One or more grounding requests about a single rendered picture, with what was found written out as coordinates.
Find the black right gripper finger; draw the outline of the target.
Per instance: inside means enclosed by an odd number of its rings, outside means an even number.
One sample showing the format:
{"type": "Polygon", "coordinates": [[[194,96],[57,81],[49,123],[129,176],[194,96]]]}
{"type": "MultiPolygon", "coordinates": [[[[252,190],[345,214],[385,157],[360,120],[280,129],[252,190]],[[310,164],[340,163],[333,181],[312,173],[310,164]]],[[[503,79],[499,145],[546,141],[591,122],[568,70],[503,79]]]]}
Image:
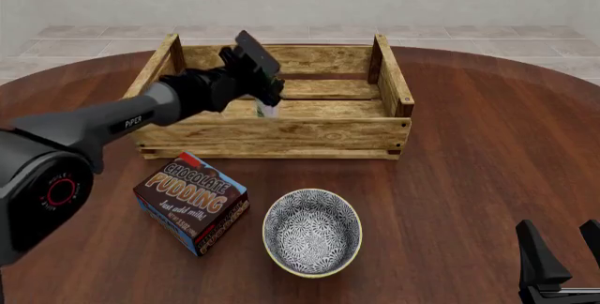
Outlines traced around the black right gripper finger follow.
{"type": "Polygon", "coordinates": [[[530,220],[516,226],[520,258],[520,286],[560,286],[572,278],[550,251],[530,220]]]}
{"type": "Polygon", "coordinates": [[[579,231],[600,268],[600,221],[588,220],[580,225],[579,231]]]}

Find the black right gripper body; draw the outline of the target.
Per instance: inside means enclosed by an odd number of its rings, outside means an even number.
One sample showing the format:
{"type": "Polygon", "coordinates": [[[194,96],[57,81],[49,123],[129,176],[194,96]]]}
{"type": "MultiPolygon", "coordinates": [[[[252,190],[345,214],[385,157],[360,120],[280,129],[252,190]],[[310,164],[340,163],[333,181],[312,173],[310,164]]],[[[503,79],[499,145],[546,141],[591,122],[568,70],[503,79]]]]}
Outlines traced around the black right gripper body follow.
{"type": "Polygon", "coordinates": [[[553,281],[521,281],[518,295],[522,304],[600,304],[600,287],[562,288],[553,281]]]}

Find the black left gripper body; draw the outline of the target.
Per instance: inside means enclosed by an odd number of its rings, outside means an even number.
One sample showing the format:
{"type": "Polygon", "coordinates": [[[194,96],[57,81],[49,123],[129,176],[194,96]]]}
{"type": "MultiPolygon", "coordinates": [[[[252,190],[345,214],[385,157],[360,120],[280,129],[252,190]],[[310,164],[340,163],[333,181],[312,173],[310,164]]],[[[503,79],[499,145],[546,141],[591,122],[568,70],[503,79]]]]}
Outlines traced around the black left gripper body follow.
{"type": "Polygon", "coordinates": [[[259,101],[280,101],[284,84],[277,71],[253,71],[248,74],[247,94],[259,101]]]}

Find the white salad dressing bottle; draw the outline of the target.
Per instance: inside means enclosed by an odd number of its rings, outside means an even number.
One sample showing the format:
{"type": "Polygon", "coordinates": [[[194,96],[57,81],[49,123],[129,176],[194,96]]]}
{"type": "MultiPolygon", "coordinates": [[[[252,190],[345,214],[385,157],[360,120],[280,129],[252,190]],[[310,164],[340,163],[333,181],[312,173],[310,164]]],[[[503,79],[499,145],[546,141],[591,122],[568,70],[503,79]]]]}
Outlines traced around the white salad dressing bottle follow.
{"type": "Polygon", "coordinates": [[[276,118],[278,117],[278,106],[268,106],[260,100],[255,100],[256,115],[258,117],[276,118]]]}

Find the wooden slat tray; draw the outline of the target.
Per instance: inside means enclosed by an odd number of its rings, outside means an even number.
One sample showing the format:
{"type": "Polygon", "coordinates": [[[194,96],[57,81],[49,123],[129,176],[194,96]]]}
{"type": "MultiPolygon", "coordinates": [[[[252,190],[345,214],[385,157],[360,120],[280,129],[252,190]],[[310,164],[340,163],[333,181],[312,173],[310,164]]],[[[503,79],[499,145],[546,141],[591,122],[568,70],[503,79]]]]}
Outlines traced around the wooden slat tray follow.
{"type": "Polygon", "coordinates": [[[383,35],[371,45],[269,44],[285,82],[276,115],[252,98],[131,135],[148,160],[187,151],[202,158],[396,160],[414,107],[383,35]]]}

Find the flat plate on black stalk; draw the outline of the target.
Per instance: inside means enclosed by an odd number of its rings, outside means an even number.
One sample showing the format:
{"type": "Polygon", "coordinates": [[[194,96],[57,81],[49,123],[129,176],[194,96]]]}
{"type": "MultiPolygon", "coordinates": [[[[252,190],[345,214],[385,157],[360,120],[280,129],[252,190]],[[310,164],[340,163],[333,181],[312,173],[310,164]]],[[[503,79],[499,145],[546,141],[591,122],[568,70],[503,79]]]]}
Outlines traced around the flat plate on black stalk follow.
{"type": "Polygon", "coordinates": [[[263,75],[272,78],[280,71],[279,62],[246,30],[234,39],[233,47],[222,47],[219,58],[225,68],[239,75],[263,75]]]}

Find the chocolate pudding box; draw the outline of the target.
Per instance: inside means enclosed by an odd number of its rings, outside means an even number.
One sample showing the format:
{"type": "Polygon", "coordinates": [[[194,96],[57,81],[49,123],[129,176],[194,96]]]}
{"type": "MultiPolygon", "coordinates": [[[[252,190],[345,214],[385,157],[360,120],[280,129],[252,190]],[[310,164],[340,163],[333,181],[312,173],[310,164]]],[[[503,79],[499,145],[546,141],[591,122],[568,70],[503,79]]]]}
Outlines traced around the chocolate pudding box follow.
{"type": "Polygon", "coordinates": [[[247,188],[183,152],[137,185],[142,210],[202,256],[249,208],[247,188]]]}

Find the black and white patterned bowl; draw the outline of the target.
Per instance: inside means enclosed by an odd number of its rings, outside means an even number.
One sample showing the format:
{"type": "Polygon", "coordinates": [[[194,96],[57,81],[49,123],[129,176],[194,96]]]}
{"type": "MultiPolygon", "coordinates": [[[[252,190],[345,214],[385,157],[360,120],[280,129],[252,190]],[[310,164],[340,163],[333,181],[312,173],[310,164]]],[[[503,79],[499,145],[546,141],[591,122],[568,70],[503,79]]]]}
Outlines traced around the black and white patterned bowl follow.
{"type": "Polygon", "coordinates": [[[352,205],[329,190],[294,190],[277,199],[262,222],[270,258],[300,278],[335,275],[361,249],[362,223],[352,205]]]}

